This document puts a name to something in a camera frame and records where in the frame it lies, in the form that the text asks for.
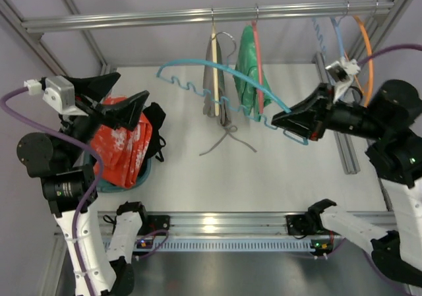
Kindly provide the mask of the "red white patterned trousers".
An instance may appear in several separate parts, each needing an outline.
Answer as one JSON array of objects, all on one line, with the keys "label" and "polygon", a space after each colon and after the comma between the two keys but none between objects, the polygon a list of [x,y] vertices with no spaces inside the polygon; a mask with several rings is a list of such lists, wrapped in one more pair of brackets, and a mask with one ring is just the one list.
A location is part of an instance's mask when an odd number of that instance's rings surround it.
[{"label": "red white patterned trousers", "polygon": [[90,142],[104,165],[101,179],[122,189],[134,187],[151,138],[152,125],[143,113],[133,131],[102,125]]}]

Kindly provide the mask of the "teal blue hanger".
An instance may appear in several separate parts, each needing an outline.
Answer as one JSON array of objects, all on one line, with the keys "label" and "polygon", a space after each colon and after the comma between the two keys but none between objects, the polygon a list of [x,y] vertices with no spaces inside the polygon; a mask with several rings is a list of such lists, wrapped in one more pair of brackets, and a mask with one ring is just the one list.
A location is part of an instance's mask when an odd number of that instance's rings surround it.
[{"label": "teal blue hanger", "polygon": [[182,90],[195,93],[196,95],[203,98],[203,106],[204,106],[205,93],[202,89],[202,83],[201,83],[201,86],[198,87],[192,81],[187,80],[183,82],[176,75],[166,76],[164,74],[164,70],[170,67],[181,67],[184,65],[194,65],[194,66],[202,67],[203,73],[204,73],[205,66],[219,69],[224,72],[224,78],[225,78],[225,84],[226,84],[226,95],[219,98],[220,100],[218,103],[223,104],[223,100],[226,100],[228,103],[230,112],[242,113],[244,117],[250,121],[254,121],[256,123],[262,123],[266,128],[273,131],[278,130],[278,127],[271,125],[269,117],[265,114],[266,107],[264,108],[263,114],[261,115],[261,120],[259,122],[254,120],[253,113],[251,113],[251,116],[244,114],[244,112],[246,111],[246,107],[244,105],[241,105],[239,102],[237,90],[235,87],[235,81],[233,77],[236,76],[244,80],[245,82],[248,82],[251,86],[254,86],[257,89],[257,92],[262,91],[264,94],[270,97],[270,99],[272,100],[271,104],[275,104],[276,106],[278,106],[281,111],[286,111],[289,113],[291,111],[290,107],[287,106],[287,104],[277,94],[275,94],[271,88],[269,91],[266,88],[263,88],[259,84],[259,82],[256,82],[253,79],[249,78],[248,76],[241,74],[240,72],[235,70],[235,65],[236,65],[238,53],[239,53],[240,42],[236,41],[237,49],[235,50],[234,54],[232,54],[229,58],[227,58],[228,55],[233,51],[233,44],[231,42],[231,39],[225,35],[220,35],[218,36],[218,41],[219,41],[221,51],[222,51],[222,60],[223,60],[222,64],[207,61],[206,58],[205,59],[176,59],[176,60],[172,60],[167,63],[164,63],[162,66],[160,66],[156,73],[156,78],[166,83],[174,84]]}]

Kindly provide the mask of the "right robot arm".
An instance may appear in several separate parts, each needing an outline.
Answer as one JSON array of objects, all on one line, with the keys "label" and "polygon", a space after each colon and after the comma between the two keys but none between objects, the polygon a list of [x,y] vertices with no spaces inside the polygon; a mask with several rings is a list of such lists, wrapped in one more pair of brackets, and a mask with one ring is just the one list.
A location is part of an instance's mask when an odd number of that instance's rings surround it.
[{"label": "right robot arm", "polygon": [[336,102],[322,83],[290,112],[272,118],[275,127],[313,142],[328,130],[370,140],[365,153],[388,193],[396,228],[373,225],[323,199],[293,222],[293,230],[337,233],[364,250],[387,278],[415,287],[421,286],[421,137],[411,126],[420,114],[417,89],[391,79],[367,106]]}]

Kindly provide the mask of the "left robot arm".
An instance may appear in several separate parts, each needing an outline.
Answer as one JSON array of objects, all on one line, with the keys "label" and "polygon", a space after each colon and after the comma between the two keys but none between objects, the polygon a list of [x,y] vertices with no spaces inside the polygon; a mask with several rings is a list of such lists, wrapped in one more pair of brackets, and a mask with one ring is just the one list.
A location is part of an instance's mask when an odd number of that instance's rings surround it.
[{"label": "left robot arm", "polygon": [[103,99],[119,73],[91,78],[50,76],[28,80],[25,90],[41,95],[56,112],[67,116],[60,130],[34,125],[16,147],[20,162],[41,182],[44,198],[67,243],[75,275],[76,295],[129,295],[135,285],[132,265],[136,237],[148,216],[141,202],[120,205],[108,247],[102,241],[96,199],[100,175],[92,164],[77,165],[101,126],[134,130],[149,95],[142,91],[116,105]]}]

